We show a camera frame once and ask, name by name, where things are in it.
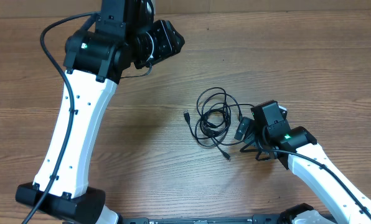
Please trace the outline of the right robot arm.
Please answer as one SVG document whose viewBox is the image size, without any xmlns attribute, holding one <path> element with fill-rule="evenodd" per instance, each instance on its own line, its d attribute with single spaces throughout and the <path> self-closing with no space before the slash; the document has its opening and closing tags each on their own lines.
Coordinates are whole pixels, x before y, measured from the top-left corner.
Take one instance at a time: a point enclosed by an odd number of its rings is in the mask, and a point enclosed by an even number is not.
<svg viewBox="0 0 371 224">
<path fill-rule="evenodd" d="M 241 152 L 255 152 L 257 161 L 278 160 L 299 177 L 326 206 L 337 223 L 371 223 L 371 199 L 328 158 L 304 127 L 291 128 L 288 111 L 271 100 L 251 107 L 252 117 L 240 118 L 235 139 Z"/>
</svg>

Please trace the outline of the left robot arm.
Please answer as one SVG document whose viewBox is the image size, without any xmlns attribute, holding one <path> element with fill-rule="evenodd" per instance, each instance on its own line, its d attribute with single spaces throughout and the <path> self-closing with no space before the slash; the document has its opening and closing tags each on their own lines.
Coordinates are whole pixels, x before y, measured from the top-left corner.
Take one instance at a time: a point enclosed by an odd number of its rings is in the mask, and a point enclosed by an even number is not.
<svg viewBox="0 0 371 224">
<path fill-rule="evenodd" d="M 65 223 L 121 223 L 104 191 L 89 186 L 98 130 L 123 71 L 151 69 L 185 43 L 169 21 L 155 20 L 152 1 L 103 1 L 65 44 L 57 66 L 63 79 L 59 115 L 45 159 L 32 182 L 16 191 L 18 203 Z"/>
</svg>

